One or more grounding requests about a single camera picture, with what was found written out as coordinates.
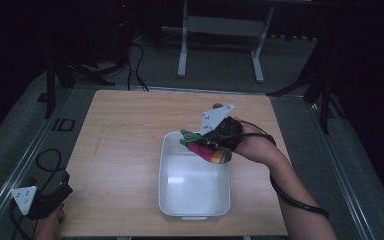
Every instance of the white container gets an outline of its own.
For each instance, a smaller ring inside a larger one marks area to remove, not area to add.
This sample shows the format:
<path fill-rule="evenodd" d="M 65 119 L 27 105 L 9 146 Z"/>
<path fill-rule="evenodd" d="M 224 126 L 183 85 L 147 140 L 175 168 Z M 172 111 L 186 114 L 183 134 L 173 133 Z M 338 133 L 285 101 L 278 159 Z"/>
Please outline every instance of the white container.
<path fill-rule="evenodd" d="M 179 143 L 180 132 L 165 136 L 161 151 L 158 201 L 175 219 L 206 220 L 230 208 L 227 164 L 209 163 Z"/>

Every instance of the white table leg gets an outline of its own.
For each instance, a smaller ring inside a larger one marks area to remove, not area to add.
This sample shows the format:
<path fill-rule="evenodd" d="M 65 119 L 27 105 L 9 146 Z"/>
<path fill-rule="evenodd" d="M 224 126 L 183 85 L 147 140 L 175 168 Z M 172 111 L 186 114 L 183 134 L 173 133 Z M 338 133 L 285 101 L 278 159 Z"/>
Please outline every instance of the white table leg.
<path fill-rule="evenodd" d="M 188 1 L 183 3 L 183 27 L 182 27 L 182 49 L 180 50 L 179 68 L 177 70 L 177 76 L 184 77 L 186 75 L 186 62 L 188 58 Z"/>
<path fill-rule="evenodd" d="M 261 70 L 261 63 L 260 63 L 259 57 L 260 57 L 261 49 L 263 48 L 264 40 L 266 39 L 266 36 L 267 36 L 267 31 L 270 26 L 270 21 L 273 16 L 273 12 L 274 12 L 274 7 L 271 7 L 269 9 L 269 12 L 267 13 L 266 20 L 261 28 L 261 34 L 258 39 L 257 48 L 251 51 L 251 60 L 252 60 L 252 65 L 254 66 L 255 80 L 258 83 L 264 82 L 263 71 Z"/>

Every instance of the dark background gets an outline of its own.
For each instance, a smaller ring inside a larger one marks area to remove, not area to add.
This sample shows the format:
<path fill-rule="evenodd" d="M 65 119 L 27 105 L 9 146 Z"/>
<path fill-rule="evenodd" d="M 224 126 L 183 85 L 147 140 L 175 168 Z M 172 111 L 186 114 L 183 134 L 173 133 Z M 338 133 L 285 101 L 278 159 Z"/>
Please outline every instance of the dark background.
<path fill-rule="evenodd" d="M 191 11 L 260 16 L 253 1 L 243 3 L 248 9 L 244 12 L 232 12 L 229 4 L 215 12 L 212 4 L 221 1 L 206 2 Z M 100 58 L 116 58 L 117 54 L 112 56 L 113 48 L 119 54 L 126 51 L 125 36 L 114 27 L 117 23 L 132 20 L 156 42 L 161 37 L 161 26 L 181 24 L 181 1 L 118 1 L 119 7 L 121 3 L 128 8 L 114 9 L 111 0 L 1 0 L 0 123 L 28 84 L 45 71 L 50 46 L 57 46 L 80 63 L 94 65 Z M 304 71 L 329 71 L 335 66 L 334 92 L 384 185 L 384 0 L 364 1 L 356 6 L 278 5 L 269 34 L 284 35 L 286 39 L 319 39 Z"/>

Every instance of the hand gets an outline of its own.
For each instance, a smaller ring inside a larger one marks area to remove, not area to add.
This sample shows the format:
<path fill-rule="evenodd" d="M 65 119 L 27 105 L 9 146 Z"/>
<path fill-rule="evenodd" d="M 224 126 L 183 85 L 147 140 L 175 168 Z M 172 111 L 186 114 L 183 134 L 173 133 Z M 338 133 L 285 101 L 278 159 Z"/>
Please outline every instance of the hand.
<path fill-rule="evenodd" d="M 241 122 L 243 133 L 261 133 L 255 126 Z M 263 163 L 269 168 L 276 164 L 279 159 L 286 159 L 280 150 L 267 138 L 259 136 L 245 136 L 236 148 L 235 152 L 243 157 L 257 163 Z"/>
<path fill-rule="evenodd" d="M 60 236 L 60 223 L 64 219 L 62 206 L 57 207 L 48 217 L 33 221 L 36 226 L 33 239 L 56 240 Z"/>

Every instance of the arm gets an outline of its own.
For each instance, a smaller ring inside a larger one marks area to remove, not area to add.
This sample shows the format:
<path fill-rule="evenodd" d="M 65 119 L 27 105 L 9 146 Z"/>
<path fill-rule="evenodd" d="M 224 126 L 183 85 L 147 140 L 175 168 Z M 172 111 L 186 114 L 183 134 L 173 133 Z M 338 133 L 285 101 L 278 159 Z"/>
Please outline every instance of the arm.
<path fill-rule="evenodd" d="M 34 240 L 60 239 L 60 223 L 64 219 L 64 210 L 57 207 L 48 217 L 33 221 L 35 227 Z"/>
<path fill-rule="evenodd" d="M 250 124 L 242 123 L 242 125 L 244 133 L 260 132 Z M 288 159 L 266 138 L 244 137 L 235 152 L 253 162 L 267 165 L 280 189 L 293 199 L 318 206 L 299 180 Z M 332 226 L 323 215 L 292 207 L 281 198 L 279 203 L 291 239 L 336 239 Z"/>

